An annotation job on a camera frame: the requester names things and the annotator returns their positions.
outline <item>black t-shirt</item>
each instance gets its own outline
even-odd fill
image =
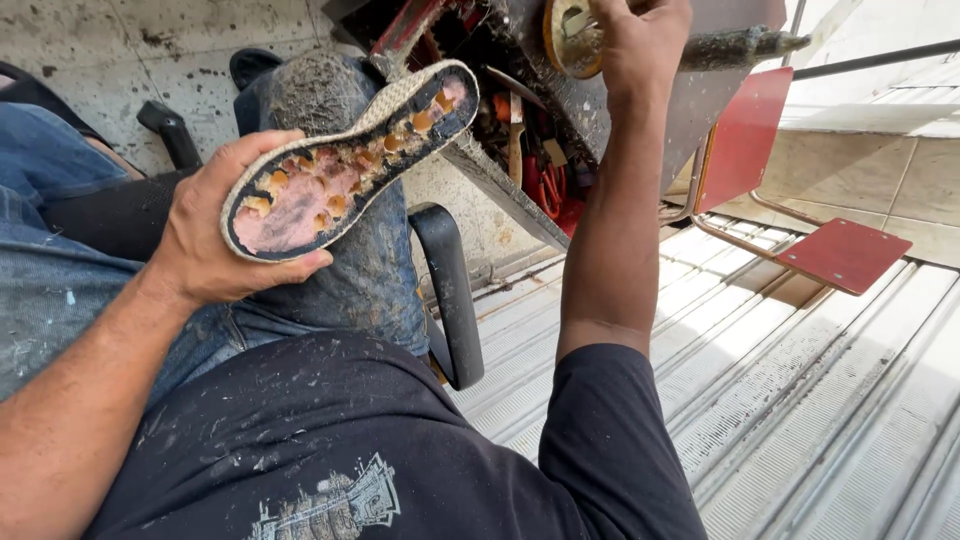
[[[86,538],[706,538],[637,351],[557,367],[540,467],[418,359],[345,332],[236,356],[144,417]]]

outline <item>printed graphic on shirt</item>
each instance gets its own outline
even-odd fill
[[[394,489],[394,469],[374,454],[360,476],[350,479],[335,471],[317,484],[317,494],[280,504],[279,513],[260,503],[260,521],[250,540],[356,540],[364,527],[389,527],[400,504]]]

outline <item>hand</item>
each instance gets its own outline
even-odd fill
[[[634,15],[625,0],[590,0],[604,31],[603,78],[611,117],[653,106],[666,112],[673,78],[690,34],[689,0],[654,0]]]
[[[277,264],[245,260],[230,250],[220,233],[224,201],[247,166],[261,154],[303,137],[301,130],[247,135],[218,148],[209,163],[181,181],[160,245],[142,273],[144,290],[164,297],[161,300],[197,308],[303,282],[333,262],[326,250]]]

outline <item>forearm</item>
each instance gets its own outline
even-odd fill
[[[170,343],[195,308],[148,266],[84,335],[0,404],[0,536],[83,532],[123,463]]]
[[[598,183],[566,258],[557,359],[597,342],[649,353],[665,110],[648,100],[612,115]]]

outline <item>ribbed metal floor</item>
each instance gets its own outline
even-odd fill
[[[797,239],[710,221],[765,248]],[[479,297],[487,375],[450,392],[534,462],[562,272]],[[960,538],[957,278],[902,260],[854,298],[695,229],[661,243],[651,361],[711,539]]]

